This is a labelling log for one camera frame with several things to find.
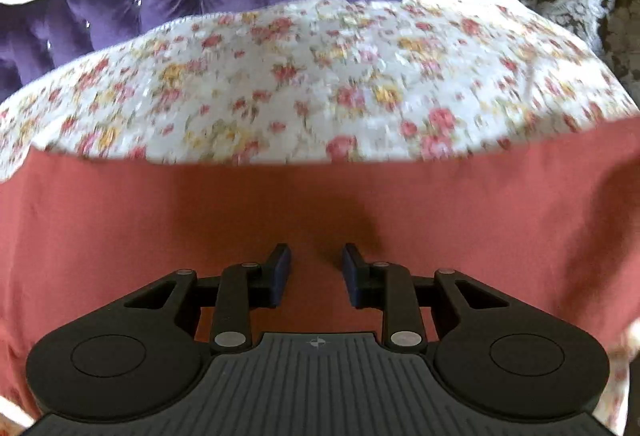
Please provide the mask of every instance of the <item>pink fabric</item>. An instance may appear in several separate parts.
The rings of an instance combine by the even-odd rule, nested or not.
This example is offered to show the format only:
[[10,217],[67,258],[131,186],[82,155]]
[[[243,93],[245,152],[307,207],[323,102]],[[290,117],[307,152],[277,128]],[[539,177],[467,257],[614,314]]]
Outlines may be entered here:
[[377,330],[338,268],[356,242],[415,275],[454,267],[616,342],[640,317],[640,118],[433,162],[228,167],[31,151],[0,185],[0,394],[44,334],[180,267],[294,254],[262,330]]

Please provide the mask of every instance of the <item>logo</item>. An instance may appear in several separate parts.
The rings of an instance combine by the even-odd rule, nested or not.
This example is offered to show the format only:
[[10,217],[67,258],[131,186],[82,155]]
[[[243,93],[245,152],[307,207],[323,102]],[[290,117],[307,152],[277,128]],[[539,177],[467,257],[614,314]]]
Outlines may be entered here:
[[324,339],[321,339],[320,337],[316,337],[315,339],[311,340],[309,342],[310,345],[314,346],[316,348],[316,350],[319,350],[322,346],[324,346],[325,344],[328,344],[329,342],[327,342]]

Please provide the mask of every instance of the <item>pink flower print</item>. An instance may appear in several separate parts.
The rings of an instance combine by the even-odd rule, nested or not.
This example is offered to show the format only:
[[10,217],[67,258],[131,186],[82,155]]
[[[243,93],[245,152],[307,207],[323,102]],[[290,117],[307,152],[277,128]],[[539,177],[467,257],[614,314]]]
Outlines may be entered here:
[[245,143],[244,147],[231,156],[231,162],[234,165],[243,165],[251,161],[256,154],[260,152],[260,142],[253,140]]
[[380,57],[378,48],[375,46],[365,46],[358,49],[358,56],[360,57],[360,62],[364,64],[373,64]]
[[416,6],[406,6],[404,9],[411,13],[411,15],[418,15],[420,17],[424,16],[424,11],[418,9]]
[[602,109],[594,101],[589,102],[589,110],[587,111],[587,109],[585,109],[584,115],[589,119],[589,121],[592,121],[594,123],[602,123],[605,121]]
[[580,132],[580,126],[578,126],[578,122],[573,116],[562,114],[562,120],[564,121],[565,125],[569,127],[569,130],[571,132]]
[[96,76],[92,72],[84,72],[80,75],[80,78],[74,86],[76,91],[84,91],[90,87],[96,80]]
[[209,37],[202,41],[202,49],[214,48],[220,42],[222,42],[222,35],[209,35]]
[[289,83],[297,75],[298,69],[288,62],[287,64],[275,64],[271,72],[278,83]]
[[127,158],[130,160],[143,160],[146,158],[146,146],[139,145],[133,147],[128,153]]
[[348,161],[358,146],[356,136],[336,136],[326,145],[326,155],[332,162]]
[[189,72],[198,72],[204,69],[202,65],[202,60],[190,60],[189,62],[184,64],[184,67]]
[[415,27],[422,31],[433,31],[433,26],[428,22],[416,22]]
[[545,77],[545,85],[548,91],[554,96],[560,96],[560,89],[558,86],[551,81],[551,79],[546,76]]
[[234,16],[231,13],[225,14],[218,18],[218,25],[220,26],[228,26],[229,24],[234,23]]
[[511,140],[509,138],[498,139],[498,145],[502,150],[508,151],[511,149]]
[[527,133],[535,132],[538,124],[542,120],[539,115],[533,111],[524,112],[524,129]]
[[442,80],[442,67],[440,67],[440,63],[437,60],[429,59],[425,60],[421,63],[422,66],[422,75],[433,80],[438,78]]
[[243,107],[246,107],[246,100],[244,98],[238,98],[233,105],[233,111],[239,111]]
[[335,100],[338,105],[348,109],[362,108],[365,105],[364,93],[354,86],[339,87]]
[[158,54],[168,49],[169,49],[169,42],[167,40],[164,40],[159,44],[157,44],[156,47],[154,47],[154,56],[158,56]]
[[178,101],[180,95],[182,95],[180,89],[164,89],[160,95],[160,103],[163,105],[171,105]]
[[308,101],[296,101],[296,103],[294,104],[294,107],[296,109],[296,113],[298,113],[298,116],[300,117],[307,117],[309,116],[309,102]]
[[418,133],[418,126],[408,120],[403,120],[400,124],[400,133],[405,138],[413,138]]
[[257,44],[261,44],[264,41],[274,38],[274,33],[263,26],[254,26],[251,28],[251,35]]
[[124,82],[116,82],[113,85],[113,90],[116,92],[116,102],[118,103],[124,103],[127,98],[131,98],[136,93],[132,87]]
[[58,96],[60,96],[60,92],[62,92],[62,89],[57,88],[54,89],[53,91],[51,91],[49,93],[49,102],[55,102],[58,99]]
[[269,124],[269,130],[274,134],[283,132],[287,128],[287,125],[281,121],[272,121]]
[[283,35],[289,32],[292,25],[293,21],[289,17],[279,17],[269,25],[269,29],[279,35]]
[[78,142],[78,145],[76,145],[76,152],[80,156],[86,156],[89,150],[91,149],[91,147],[94,146],[94,143],[97,138],[98,138],[97,132],[83,134],[82,137],[80,138],[80,141]]
[[78,118],[75,116],[68,116],[63,122],[62,126],[60,126],[60,132],[65,134],[69,132],[73,127],[75,127],[76,123],[78,123]]
[[578,46],[576,46],[572,41],[570,41],[570,40],[565,40],[565,41],[564,41],[564,43],[565,43],[567,46],[569,46],[569,47],[571,48],[571,50],[572,50],[575,54],[577,54],[578,56],[583,56],[583,55],[584,55],[584,53],[582,52],[582,50],[581,50]]
[[420,153],[424,159],[444,158],[451,154],[451,138],[444,135],[428,135],[420,142]]
[[95,74],[104,71],[104,69],[109,65],[109,59],[108,58],[103,58],[100,62],[98,62],[96,64],[96,66],[94,67],[93,72]]
[[465,34],[474,37],[480,34],[480,24],[473,19],[462,19],[460,27]]
[[271,93],[266,90],[255,90],[252,98],[254,101],[270,101]]
[[509,69],[513,74],[516,74],[518,72],[518,64],[516,64],[515,62],[513,62],[513,60],[509,59],[509,58],[505,58],[502,57],[500,59],[500,63],[506,67],[507,69]]
[[447,108],[431,109],[429,111],[429,122],[443,131],[452,130],[456,126],[456,118]]

